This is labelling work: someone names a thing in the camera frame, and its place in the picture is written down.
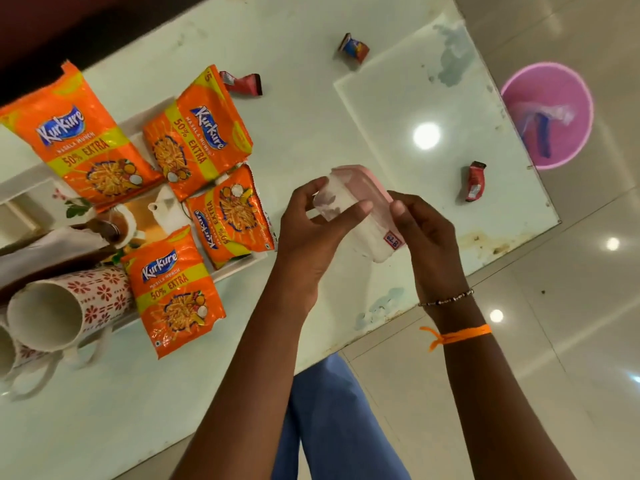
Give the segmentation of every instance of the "table surface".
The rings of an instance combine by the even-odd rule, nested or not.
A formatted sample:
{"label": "table surface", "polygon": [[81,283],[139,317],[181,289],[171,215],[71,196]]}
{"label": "table surface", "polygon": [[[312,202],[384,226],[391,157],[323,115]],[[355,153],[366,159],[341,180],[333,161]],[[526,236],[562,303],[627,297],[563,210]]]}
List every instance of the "table surface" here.
{"label": "table surface", "polygon": [[[371,48],[362,67],[336,55],[346,31]],[[341,164],[363,164],[441,210],[456,225],[467,274],[558,222],[453,0],[207,0],[85,74],[123,121],[179,94],[211,63],[262,76],[265,95],[236,103],[276,231],[293,188]],[[420,150],[413,131],[426,122],[440,140]],[[6,131],[0,148],[5,178],[39,163]],[[486,192],[464,203],[474,160],[487,164]],[[41,395],[2,404],[4,476],[107,480],[194,432],[272,264],[220,282],[228,318],[162,361],[138,322],[98,365],[62,366]],[[416,303],[408,250],[373,264],[343,244],[303,328],[297,371]]]}

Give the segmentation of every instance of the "left hand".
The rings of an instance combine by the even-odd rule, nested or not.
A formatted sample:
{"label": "left hand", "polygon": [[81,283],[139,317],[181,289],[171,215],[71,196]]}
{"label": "left hand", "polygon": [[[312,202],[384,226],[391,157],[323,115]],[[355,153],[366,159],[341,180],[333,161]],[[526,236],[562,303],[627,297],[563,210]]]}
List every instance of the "left hand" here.
{"label": "left hand", "polygon": [[373,203],[363,200],[327,222],[322,216],[309,219],[313,196],[327,183],[320,177],[295,189],[280,221],[278,254],[272,279],[304,301],[308,313],[316,304],[320,278],[331,263],[338,245],[351,229],[369,215]]}

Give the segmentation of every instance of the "orange snack packet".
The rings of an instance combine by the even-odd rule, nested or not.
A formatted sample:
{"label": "orange snack packet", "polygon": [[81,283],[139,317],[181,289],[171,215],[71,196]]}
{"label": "orange snack packet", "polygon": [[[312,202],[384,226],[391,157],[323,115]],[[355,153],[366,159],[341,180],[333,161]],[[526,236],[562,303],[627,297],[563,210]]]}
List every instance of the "orange snack packet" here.
{"label": "orange snack packet", "polygon": [[234,257],[274,248],[269,220],[247,165],[208,192],[187,199],[187,206],[216,269]]}
{"label": "orange snack packet", "polygon": [[122,263],[158,358],[204,335],[227,316],[191,227],[143,246]]}
{"label": "orange snack packet", "polygon": [[253,148],[216,66],[146,124],[144,135],[180,201],[245,161]]}
{"label": "orange snack packet", "polygon": [[101,212],[162,181],[71,62],[50,86],[0,109],[0,122]]}

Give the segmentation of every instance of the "person's leg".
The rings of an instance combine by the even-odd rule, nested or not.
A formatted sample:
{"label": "person's leg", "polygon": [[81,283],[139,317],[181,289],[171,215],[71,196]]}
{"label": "person's leg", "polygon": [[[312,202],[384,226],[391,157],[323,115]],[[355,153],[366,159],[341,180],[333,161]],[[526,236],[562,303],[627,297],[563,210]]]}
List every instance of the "person's leg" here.
{"label": "person's leg", "polygon": [[300,434],[291,411],[291,402],[284,416],[280,443],[276,461],[273,464],[271,480],[298,480],[298,455],[300,453]]}
{"label": "person's leg", "polygon": [[289,407],[314,480],[410,478],[338,354],[294,377]]}

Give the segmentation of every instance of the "mug handle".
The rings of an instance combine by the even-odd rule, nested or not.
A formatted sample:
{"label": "mug handle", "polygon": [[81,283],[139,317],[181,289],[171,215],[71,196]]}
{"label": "mug handle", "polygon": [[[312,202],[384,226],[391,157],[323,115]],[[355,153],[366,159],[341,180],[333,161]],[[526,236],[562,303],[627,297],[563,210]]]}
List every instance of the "mug handle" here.
{"label": "mug handle", "polygon": [[99,332],[98,339],[95,342],[95,350],[89,359],[82,361],[78,354],[78,346],[73,345],[65,349],[62,354],[66,363],[74,366],[76,369],[82,369],[89,367],[90,365],[98,362],[104,353],[107,351],[109,343],[111,341],[111,334],[113,332],[113,325],[109,325]]}
{"label": "mug handle", "polygon": [[[9,400],[23,401],[39,394],[53,377],[53,374],[56,372],[58,364],[60,363],[60,359],[62,359],[62,354],[60,354],[60,352],[53,352],[47,359],[45,359],[47,361],[47,368],[44,371],[44,374],[42,375],[36,386],[28,392],[18,392],[15,388],[15,380],[18,379],[18,377],[20,377],[22,373],[16,374],[10,379],[6,379],[4,384],[5,388],[7,389],[6,394],[8,395]],[[33,372],[37,369],[39,369],[39,367],[34,367],[32,370],[26,369],[24,372]]]}

